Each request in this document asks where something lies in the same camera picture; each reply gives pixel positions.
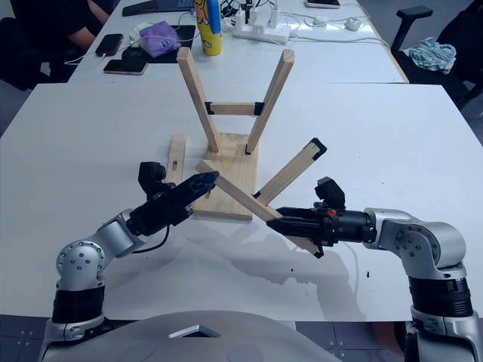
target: black cable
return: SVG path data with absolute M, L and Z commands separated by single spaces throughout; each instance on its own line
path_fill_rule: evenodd
M 133 254 L 147 253 L 148 251 L 153 251 L 153 250 L 158 249 L 159 247 L 162 247 L 166 243 L 168 236 L 169 236 L 169 225 L 166 226 L 165 238 L 163 239 L 163 241 L 161 243 L 159 243 L 158 245 L 155 245 L 154 247 L 148 247 L 147 249 L 133 251 Z

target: black chair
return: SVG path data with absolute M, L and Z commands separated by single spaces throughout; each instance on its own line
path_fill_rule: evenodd
M 441 32 L 438 42 L 451 44 L 457 55 L 449 74 L 433 72 L 416 66 L 400 47 L 412 23 L 416 19 L 430 17 L 432 10 L 426 6 L 401 9 L 396 14 L 401 25 L 392 43 L 391 52 L 406 74 L 410 83 L 440 84 L 450 98 L 462 109 L 471 99 L 483 91 L 483 0 L 475 0 L 467 9 L 461 11 Z M 469 90 L 464 81 L 474 83 Z
M 20 22 L 6 17 L 0 20 L 0 38 L 4 40 L 0 56 L 0 79 L 24 91 L 39 83 L 61 83 L 69 79 L 74 66 L 64 65 L 67 60 L 80 57 L 78 48 L 42 50 L 28 39 Z M 50 75 L 41 72 L 43 63 L 49 63 Z

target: black smartphone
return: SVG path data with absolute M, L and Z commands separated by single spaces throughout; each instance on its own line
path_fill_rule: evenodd
M 104 36 L 96 49 L 96 55 L 99 57 L 105 55 L 114 55 L 118 51 L 124 36 L 122 34 L 108 34 Z
M 148 67 L 145 60 L 110 60 L 104 68 L 105 73 L 109 74 L 129 74 L 142 75 Z
M 311 8 L 340 8 L 340 3 L 338 2 L 338 0 L 305 0 L 305 5 Z

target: white charger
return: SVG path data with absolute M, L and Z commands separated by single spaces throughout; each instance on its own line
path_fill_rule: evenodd
M 357 17 L 350 17 L 344 24 L 347 30 L 351 32 L 357 32 L 361 27 L 361 21 Z

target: gray floor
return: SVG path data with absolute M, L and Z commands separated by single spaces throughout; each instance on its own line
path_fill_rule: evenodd
M 444 26 L 465 8 L 470 0 L 359 0 L 368 9 L 381 36 L 392 42 L 399 25 L 395 12 L 399 8 L 426 5 L 434 10 L 430 18 L 418 20 L 404 47 L 428 36 L 437 37 Z M 22 106 L 29 92 L 20 92 L 0 81 L 0 135 Z M 463 111 L 465 119 L 483 144 L 483 97 L 473 100 Z M 0 315 L 0 361 L 36 361 L 43 337 L 44 318 Z M 402 362 L 403 359 L 382 349 L 366 323 L 297 322 L 297 330 L 321 347 L 331 350 L 343 361 Z

